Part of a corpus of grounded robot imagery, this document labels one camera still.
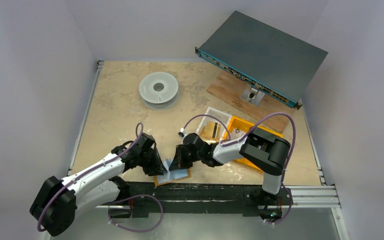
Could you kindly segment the yellow leather card holder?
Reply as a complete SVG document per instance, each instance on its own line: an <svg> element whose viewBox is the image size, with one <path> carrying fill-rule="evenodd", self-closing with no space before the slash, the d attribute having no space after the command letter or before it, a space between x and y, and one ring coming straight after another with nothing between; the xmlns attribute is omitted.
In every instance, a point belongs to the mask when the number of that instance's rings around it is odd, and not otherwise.
<svg viewBox="0 0 384 240"><path fill-rule="evenodd" d="M154 176L153 179L154 179L154 185L158 187L165 184L188 179L190 177L191 177L190 169L177 169L177 170L168 170L163 175Z"/></svg>

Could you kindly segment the gold credit cards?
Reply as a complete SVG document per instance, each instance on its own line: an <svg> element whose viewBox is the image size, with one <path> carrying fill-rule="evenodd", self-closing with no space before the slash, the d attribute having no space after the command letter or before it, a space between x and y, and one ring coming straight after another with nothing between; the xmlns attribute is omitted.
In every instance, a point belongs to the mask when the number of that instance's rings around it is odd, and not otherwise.
<svg viewBox="0 0 384 240"><path fill-rule="evenodd" d="M221 125L218 122L208 121L202 128L199 136L205 141L218 141L220 139Z"/></svg>

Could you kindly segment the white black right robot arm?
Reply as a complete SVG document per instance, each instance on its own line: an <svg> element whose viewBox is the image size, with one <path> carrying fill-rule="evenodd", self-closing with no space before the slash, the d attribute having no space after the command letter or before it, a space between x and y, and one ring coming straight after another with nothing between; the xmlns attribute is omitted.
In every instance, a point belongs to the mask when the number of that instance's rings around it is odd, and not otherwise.
<svg viewBox="0 0 384 240"><path fill-rule="evenodd" d="M181 144L176 146L170 171L189 169L196 161L209 167L247 159L264 173L260 196L268 204L280 198L286 166L295 142L259 127L252 127L245 135L225 142L208 143L198 134L179 132Z"/></svg>

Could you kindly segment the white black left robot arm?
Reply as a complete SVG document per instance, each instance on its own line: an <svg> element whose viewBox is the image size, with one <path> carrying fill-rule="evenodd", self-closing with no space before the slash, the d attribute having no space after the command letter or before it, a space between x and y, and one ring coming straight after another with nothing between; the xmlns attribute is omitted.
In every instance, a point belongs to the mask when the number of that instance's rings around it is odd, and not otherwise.
<svg viewBox="0 0 384 240"><path fill-rule="evenodd" d="M55 237L92 208L102 204L132 206L136 197L120 174L135 167L141 167L148 176L166 172L151 135L141 133L134 141L116 146L103 159L76 174L47 178L29 209L37 220L37 230Z"/></svg>

